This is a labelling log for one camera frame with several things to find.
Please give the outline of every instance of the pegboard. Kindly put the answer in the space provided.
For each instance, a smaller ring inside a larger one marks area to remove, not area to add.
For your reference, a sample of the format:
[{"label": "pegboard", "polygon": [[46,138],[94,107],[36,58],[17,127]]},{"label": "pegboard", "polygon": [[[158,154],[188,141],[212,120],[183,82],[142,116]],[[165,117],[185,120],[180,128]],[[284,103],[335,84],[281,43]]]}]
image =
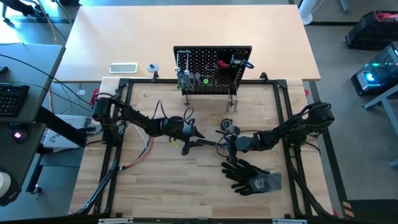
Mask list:
[{"label": "pegboard", "polygon": [[[182,53],[186,51],[189,51],[189,55]],[[178,67],[180,67],[181,73],[187,68],[188,59],[188,70],[190,73],[199,73],[201,75],[200,82],[194,78],[194,82],[190,82],[189,86],[187,83],[183,85],[181,89],[182,95],[236,95],[245,67],[239,69],[233,85],[219,84],[217,82],[220,72],[217,64],[218,56],[229,53],[231,55],[234,53],[245,53],[247,54],[246,60],[249,60],[251,46],[175,46],[174,57],[177,63],[178,56]],[[206,78],[209,80],[209,84],[207,85],[203,83],[203,80]]]}]

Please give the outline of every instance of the gray floor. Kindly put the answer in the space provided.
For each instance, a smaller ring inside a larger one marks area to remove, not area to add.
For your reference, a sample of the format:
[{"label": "gray floor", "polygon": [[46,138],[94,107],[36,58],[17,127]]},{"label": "gray floor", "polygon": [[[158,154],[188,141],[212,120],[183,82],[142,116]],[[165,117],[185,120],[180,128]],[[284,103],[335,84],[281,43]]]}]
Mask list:
[{"label": "gray floor", "polygon": [[[327,0],[314,12],[314,21],[358,21],[359,18],[372,10],[398,10],[395,0],[348,0],[351,10],[343,14],[338,0]],[[44,1],[52,18],[60,18],[62,14],[56,5]],[[181,4],[288,4],[286,1],[243,1],[243,0],[84,0],[82,5],[181,5]],[[68,7],[71,17],[76,16],[78,8]],[[53,44],[54,39],[48,24],[31,22],[16,22],[21,18],[18,12],[9,11],[7,15],[15,18],[15,28],[0,22],[0,42],[27,42],[33,44]],[[69,24],[55,24],[65,37],[68,36]],[[398,138],[382,108],[365,111],[361,105],[369,99],[356,95],[349,78],[376,52],[349,50],[345,47],[344,36],[352,27],[322,27],[307,26],[306,31],[317,61],[322,80],[317,83],[320,97],[332,104],[336,121],[330,127],[330,133],[340,166],[341,176],[349,199],[381,199],[398,198],[398,170],[392,170],[387,162],[398,158]],[[60,44],[65,41],[58,35]],[[68,85],[74,91],[86,90],[82,95],[90,100],[90,95],[99,84]],[[67,97],[59,84],[53,84],[52,90]],[[60,113],[69,107],[64,100],[53,96],[55,113]],[[67,114],[89,116],[90,113],[74,106]],[[322,150],[322,162],[328,182],[332,204],[337,210],[331,171],[321,139],[318,141]],[[81,158],[76,157],[75,164]],[[21,193],[18,200],[7,207],[0,207],[0,220],[21,218],[37,218],[64,215],[72,197],[73,188],[78,173],[77,167],[45,167],[40,176],[39,184],[44,192],[41,196]]]}]

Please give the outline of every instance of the work glove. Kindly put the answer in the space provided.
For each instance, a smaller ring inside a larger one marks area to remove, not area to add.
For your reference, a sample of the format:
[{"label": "work glove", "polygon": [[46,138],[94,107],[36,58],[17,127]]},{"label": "work glove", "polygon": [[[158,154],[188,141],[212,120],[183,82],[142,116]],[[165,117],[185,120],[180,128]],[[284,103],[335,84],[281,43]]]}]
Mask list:
[{"label": "work glove", "polygon": [[241,195],[265,193],[282,188],[280,172],[271,174],[268,171],[250,165],[243,159],[238,159],[238,163],[233,165],[222,162],[221,166],[225,168],[222,172],[226,178],[238,182],[231,187],[235,189],[236,193]]}]

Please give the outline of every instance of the black desk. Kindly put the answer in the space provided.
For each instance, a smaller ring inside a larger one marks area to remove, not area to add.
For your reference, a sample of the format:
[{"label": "black desk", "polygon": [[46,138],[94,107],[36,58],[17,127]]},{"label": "black desk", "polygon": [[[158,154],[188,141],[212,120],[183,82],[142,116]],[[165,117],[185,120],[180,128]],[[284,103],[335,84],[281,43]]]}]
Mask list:
[{"label": "black desk", "polygon": [[[19,59],[49,74],[48,76],[16,60],[0,56],[0,66],[7,66],[9,69],[6,74],[0,74],[0,83],[23,81],[43,87],[16,83],[30,86],[28,97],[18,117],[0,118],[0,167],[5,169],[19,185],[24,183],[35,153],[41,153],[38,165],[30,179],[28,192],[33,191],[32,188],[37,183],[41,172],[40,161],[43,148],[40,140],[46,126],[80,146],[84,146],[86,142],[84,134],[42,107],[64,51],[65,48],[61,45],[0,45],[0,54]],[[9,123],[28,123],[30,139],[24,144],[14,142],[9,134]]]}]

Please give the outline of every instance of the light wood desk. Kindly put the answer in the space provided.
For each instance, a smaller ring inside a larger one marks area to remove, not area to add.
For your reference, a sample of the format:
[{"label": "light wood desk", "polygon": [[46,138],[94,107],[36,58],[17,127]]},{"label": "light wood desk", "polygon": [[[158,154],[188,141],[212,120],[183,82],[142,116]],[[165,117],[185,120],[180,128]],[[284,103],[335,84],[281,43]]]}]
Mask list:
[{"label": "light wood desk", "polygon": [[[114,93],[118,82],[118,78],[103,78],[100,92]],[[293,113],[298,113],[307,105],[302,81],[288,80],[288,85]],[[195,109],[193,117],[197,119],[197,128],[207,140],[220,139],[221,135],[216,134],[215,130],[220,128],[224,118],[233,119],[234,125],[242,130],[272,129],[279,125],[271,86],[241,85],[238,95],[237,113],[225,113],[226,96],[189,96],[191,106]],[[185,97],[176,89],[176,85],[169,84],[134,84],[130,104],[141,113],[152,116],[160,99],[168,116],[181,116],[186,109],[183,104]],[[113,214],[122,212],[124,217],[151,218],[282,218],[286,213],[293,215],[282,143],[272,150],[245,154],[239,152],[237,155],[262,169],[281,172],[282,190],[240,196],[231,189],[233,181],[221,173],[221,162],[225,158],[217,155],[213,147],[193,147],[187,156],[181,156],[181,142],[176,149],[169,143],[167,136],[154,140],[154,148],[144,161],[119,172]],[[121,166],[134,161],[142,148],[142,139],[130,124],[124,137]],[[92,144],[85,149],[71,212],[81,208],[97,188],[104,149],[105,146],[101,144]],[[311,146],[302,147],[302,160],[308,188],[331,213],[318,151]],[[107,192],[105,190],[103,206]],[[302,202],[300,191],[298,198]]]},{"label": "light wood desk", "polygon": [[296,5],[261,6],[82,6],[56,78],[100,82],[109,65],[137,62],[135,77],[148,77],[151,63],[161,78],[175,78],[173,46],[251,45],[244,79],[319,80]]}]

